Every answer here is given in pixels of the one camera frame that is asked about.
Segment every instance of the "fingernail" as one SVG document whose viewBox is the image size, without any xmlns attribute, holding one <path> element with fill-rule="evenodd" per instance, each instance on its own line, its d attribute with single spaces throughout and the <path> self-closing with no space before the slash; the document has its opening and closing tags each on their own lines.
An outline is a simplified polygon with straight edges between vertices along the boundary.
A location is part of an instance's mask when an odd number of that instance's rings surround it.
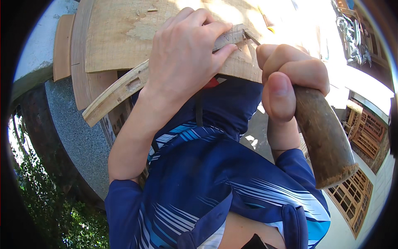
<svg viewBox="0 0 398 249">
<path fill-rule="evenodd" d="M 288 93 L 288 84 L 286 77 L 281 75 L 272 75 L 270 90 L 278 96 L 285 96 Z"/>
</svg>

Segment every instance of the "red object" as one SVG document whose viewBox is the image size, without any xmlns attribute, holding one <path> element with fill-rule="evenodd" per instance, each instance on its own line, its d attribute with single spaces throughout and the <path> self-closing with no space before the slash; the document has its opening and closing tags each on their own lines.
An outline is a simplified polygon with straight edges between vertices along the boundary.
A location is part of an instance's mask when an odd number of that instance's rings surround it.
<svg viewBox="0 0 398 249">
<path fill-rule="evenodd" d="M 219 84 L 219 82 L 216 80 L 216 78 L 211 78 L 211 80 L 203 87 L 203 89 L 208 89 L 215 87 Z"/>
</svg>

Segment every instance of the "wooden window frame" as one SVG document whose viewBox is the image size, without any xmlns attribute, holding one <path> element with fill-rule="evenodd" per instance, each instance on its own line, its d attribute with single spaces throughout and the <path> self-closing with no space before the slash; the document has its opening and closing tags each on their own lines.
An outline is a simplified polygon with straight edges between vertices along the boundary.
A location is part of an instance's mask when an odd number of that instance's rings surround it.
<svg viewBox="0 0 398 249">
<path fill-rule="evenodd" d="M 368 212 L 372 190 L 373 184 L 360 169 L 347 181 L 325 189 L 344 217 L 355 239 L 361 231 Z"/>
</svg>

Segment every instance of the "forearm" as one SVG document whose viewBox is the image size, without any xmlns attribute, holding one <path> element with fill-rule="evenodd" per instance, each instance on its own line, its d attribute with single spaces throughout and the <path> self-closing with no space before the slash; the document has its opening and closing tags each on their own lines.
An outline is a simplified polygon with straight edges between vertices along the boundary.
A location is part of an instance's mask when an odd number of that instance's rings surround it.
<svg viewBox="0 0 398 249">
<path fill-rule="evenodd" d="M 129 180 L 144 170 L 152 140 L 174 115 L 144 89 L 119 132 L 108 158 L 109 181 Z"/>
<path fill-rule="evenodd" d="M 300 136 L 296 119 L 293 117 L 289 122 L 276 123 L 269 118 L 267 138 L 275 162 L 283 152 L 300 148 Z"/>
</svg>

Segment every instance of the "right hand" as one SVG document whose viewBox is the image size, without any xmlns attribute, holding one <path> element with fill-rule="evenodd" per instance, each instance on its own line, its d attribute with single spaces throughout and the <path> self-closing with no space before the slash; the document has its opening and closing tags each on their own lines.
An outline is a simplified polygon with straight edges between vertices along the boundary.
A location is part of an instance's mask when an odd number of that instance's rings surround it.
<svg viewBox="0 0 398 249">
<path fill-rule="evenodd" d="M 275 123 L 289 122 L 294 116 L 293 84 L 318 89 L 324 96 L 329 93 L 328 71 L 321 60 L 286 44 L 263 44 L 256 54 L 263 70 L 263 106 Z"/>
<path fill-rule="evenodd" d="M 162 112 L 177 112 L 238 49 L 229 44 L 212 53 L 215 40 L 231 28 L 205 9 L 184 8 L 169 18 L 153 38 L 149 79 L 140 97 L 156 100 Z"/>
</svg>

